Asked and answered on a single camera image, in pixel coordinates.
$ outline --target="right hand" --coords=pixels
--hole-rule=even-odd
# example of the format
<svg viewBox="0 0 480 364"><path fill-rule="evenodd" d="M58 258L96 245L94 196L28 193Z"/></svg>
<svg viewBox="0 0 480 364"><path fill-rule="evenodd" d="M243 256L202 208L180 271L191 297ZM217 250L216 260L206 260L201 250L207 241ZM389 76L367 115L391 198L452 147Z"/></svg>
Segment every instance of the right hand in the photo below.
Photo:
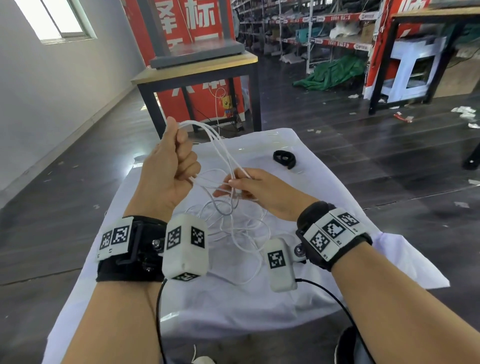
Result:
<svg viewBox="0 0 480 364"><path fill-rule="evenodd" d="M252 179L237 168L236 179L228 175L220 188L227 191L231 191L232 188L242 190L243 199L256 199L261 207L282 220L297 221L304 209L318 201L317 198L293 188L265 170L244 169ZM213 193L213 197L224 195L228 195L228 192L216 190Z"/></svg>

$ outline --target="white fabric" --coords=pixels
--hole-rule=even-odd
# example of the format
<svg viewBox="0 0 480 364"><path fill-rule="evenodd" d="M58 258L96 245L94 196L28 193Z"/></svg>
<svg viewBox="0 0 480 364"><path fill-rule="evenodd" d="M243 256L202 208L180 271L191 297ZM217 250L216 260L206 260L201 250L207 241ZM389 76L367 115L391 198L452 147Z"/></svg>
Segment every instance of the white fabric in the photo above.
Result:
<svg viewBox="0 0 480 364"><path fill-rule="evenodd" d="M402 271L422 287L431 289L448 287L448 280L440 271L402 236L380 232L367 218L361 207L335 175L299 140L291 129L277 129L243 135L225 140L233 157L244 167L263 168L294 187L319 199L342 207L363 222L374 240L374 247L382 252ZM297 158L292 170L272 159L275 150L291 151ZM222 168L223 163L211 143L194 147L202 170ZM108 209L102 226L121 217L140 177L140 168L132 169L121 184ZM220 175L212 173L213 180ZM195 204L207 201L205 192L194 187L176 212L184 212ZM241 208L249 214L259 214L257 205L243 202ZM264 221L274 235L293 233L295 223L281 221L267 214ZM294 238L285 235L288 243ZM100 236L92 249L75 284L75 287L48 336L43 363L60 363L70 340L88 305L95 287L95 254ZM274 293L269 288L266 267L244 286L234 286L221 277L241 281L251 277L258 261L245 254L231 242L215 242L210 248L211 271L191 282L169 281L165 285L161 304L162 335L170 338L221 338L260 330L288 328L328 315L339 309L338 305L320 289L299 283L296 291ZM311 279L341 294L327 271L312 264L296 263L298 278Z"/></svg>

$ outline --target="dark wooden floor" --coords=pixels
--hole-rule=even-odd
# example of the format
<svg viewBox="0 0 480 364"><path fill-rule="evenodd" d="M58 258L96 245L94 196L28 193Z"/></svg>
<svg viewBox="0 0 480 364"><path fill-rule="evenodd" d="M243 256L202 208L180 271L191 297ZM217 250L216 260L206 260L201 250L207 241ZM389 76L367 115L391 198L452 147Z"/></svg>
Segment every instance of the dark wooden floor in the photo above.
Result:
<svg viewBox="0 0 480 364"><path fill-rule="evenodd" d="M260 59L264 129L295 130L380 229L404 235L439 267L452 287L433 294L480 329L480 196L468 183L480 172L460 168L480 130L450 112L480 106L480 93L368 117L363 100L348 98L358 91L293 88L303 66ZM127 96L0 210L0 363L41 361L114 193L134 157L157 142L142 105L138 93ZM393 118L396 111L413 123ZM198 353L219 364L332 363L346 324L336 313L289 330L200 343ZM169 353L189 360L192 348Z"/></svg>

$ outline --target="tabletop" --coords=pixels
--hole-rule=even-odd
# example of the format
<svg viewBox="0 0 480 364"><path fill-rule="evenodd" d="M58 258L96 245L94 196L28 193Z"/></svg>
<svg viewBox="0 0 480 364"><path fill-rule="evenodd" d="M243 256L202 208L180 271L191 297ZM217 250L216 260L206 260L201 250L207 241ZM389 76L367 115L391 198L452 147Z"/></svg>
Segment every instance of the tabletop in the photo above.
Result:
<svg viewBox="0 0 480 364"><path fill-rule="evenodd" d="M235 56L215 58L212 60L182 64L162 69L147 68L132 79L134 85L146 84L154 81L167 80L176 77L188 76L196 73L221 70L243 66L258 62L258 57L250 52L244 51Z"/></svg>
<svg viewBox="0 0 480 364"><path fill-rule="evenodd" d="M479 15L480 7L462 7L462 8L449 8L449 9L432 9L424 8L421 10L415 10L412 12L398 12L392 14L393 18L401 18L405 16L454 16L454 15Z"/></svg>

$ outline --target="left hand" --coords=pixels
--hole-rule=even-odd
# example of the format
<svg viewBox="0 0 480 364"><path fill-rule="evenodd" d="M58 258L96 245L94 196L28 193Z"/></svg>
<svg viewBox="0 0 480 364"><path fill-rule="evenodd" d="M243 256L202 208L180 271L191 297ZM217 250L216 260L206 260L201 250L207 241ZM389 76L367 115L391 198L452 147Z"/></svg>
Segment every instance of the left hand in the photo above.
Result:
<svg viewBox="0 0 480 364"><path fill-rule="evenodd" d="M123 215L169 222L173 209L192 189L189 178L199 172L187 131L178 129L175 119L168 117L162 140L145 159L137 189Z"/></svg>

